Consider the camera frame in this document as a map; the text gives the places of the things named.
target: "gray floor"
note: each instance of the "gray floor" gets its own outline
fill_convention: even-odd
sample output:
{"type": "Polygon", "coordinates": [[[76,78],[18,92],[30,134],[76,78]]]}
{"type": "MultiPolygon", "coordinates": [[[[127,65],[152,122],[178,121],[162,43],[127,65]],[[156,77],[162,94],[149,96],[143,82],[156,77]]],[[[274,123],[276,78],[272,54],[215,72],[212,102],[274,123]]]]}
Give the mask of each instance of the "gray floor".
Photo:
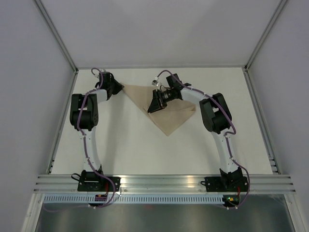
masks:
{"type": "Polygon", "coordinates": [[[250,196],[238,210],[214,205],[114,204],[102,209],[46,204],[38,232],[290,232],[294,231],[280,198],[250,196]]]}

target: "fabric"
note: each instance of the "fabric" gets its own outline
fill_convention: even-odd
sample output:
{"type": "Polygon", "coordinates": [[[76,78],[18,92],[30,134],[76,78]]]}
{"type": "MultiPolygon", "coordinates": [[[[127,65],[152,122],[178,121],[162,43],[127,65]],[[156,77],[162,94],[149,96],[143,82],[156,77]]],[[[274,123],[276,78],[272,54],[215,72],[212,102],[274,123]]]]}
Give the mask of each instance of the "fabric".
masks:
{"type": "Polygon", "coordinates": [[[152,114],[147,113],[153,98],[155,87],[125,85],[124,93],[136,104],[136,106],[152,120],[166,135],[172,134],[195,112],[196,106],[189,101],[175,99],[168,102],[168,106],[152,114]]]}

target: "table surface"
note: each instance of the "table surface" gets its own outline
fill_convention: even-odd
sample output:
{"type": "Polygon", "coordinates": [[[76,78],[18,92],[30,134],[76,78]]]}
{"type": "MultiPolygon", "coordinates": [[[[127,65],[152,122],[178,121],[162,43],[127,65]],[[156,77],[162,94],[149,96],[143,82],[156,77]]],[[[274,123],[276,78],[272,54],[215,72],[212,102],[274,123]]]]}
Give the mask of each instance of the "table surface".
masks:
{"type": "MultiPolygon", "coordinates": [[[[237,134],[235,157],[251,174],[272,174],[267,151],[241,68],[172,68],[185,83],[209,94],[221,92],[237,134]]],[[[161,69],[111,69],[115,79],[129,85],[150,86],[161,69]]],[[[166,84],[163,74],[160,81],[166,84]]],[[[73,93],[86,93],[98,81],[80,70],[73,93]]],[[[219,174],[214,139],[203,125],[199,108],[170,136],[166,136],[124,93],[98,105],[98,156],[105,174],[219,174]]],[[[67,113],[56,151],[53,174],[80,173],[83,147],[67,113]]]]}

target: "white tabletop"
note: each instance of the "white tabletop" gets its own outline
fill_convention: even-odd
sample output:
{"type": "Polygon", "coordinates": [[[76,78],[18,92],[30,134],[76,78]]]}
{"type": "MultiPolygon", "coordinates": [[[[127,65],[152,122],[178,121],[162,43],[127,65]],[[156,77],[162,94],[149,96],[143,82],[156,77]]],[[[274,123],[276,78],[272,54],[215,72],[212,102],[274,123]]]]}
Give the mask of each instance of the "white tabletop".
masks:
{"type": "MultiPolygon", "coordinates": [[[[251,174],[271,174],[266,148],[241,68],[176,68],[185,83],[209,94],[221,92],[237,134],[235,157],[251,174]]],[[[114,69],[118,82],[150,86],[161,69],[114,69]]],[[[166,83],[163,74],[160,81],[166,83]]],[[[80,70],[73,93],[85,93],[98,81],[80,70]]],[[[124,92],[98,105],[96,130],[99,159],[105,174],[219,174],[219,156],[212,135],[204,128],[199,108],[170,136],[143,114],[124,92]]],[[[69,115],[56,152],[53,174],[80,173],[83,147],[69,115]]]]}

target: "folded cloth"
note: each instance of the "folded cloth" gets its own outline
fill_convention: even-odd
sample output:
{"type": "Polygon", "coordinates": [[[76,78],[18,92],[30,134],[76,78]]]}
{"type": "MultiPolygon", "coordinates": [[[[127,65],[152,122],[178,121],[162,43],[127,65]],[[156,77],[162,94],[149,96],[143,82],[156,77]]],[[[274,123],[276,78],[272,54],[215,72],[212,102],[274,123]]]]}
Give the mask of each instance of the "folded cloth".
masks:
{"type": "Polygon", "coordinates": [[[149,117],[162,132],[169,136],[195,112],[196,106],[189,101],[175,99],[168,102],[168,106],[152,114],[148,113],[148,107],[153,98],[155,87],[124,85],[124,93],[136,104],[136,106],[149,117]]]}

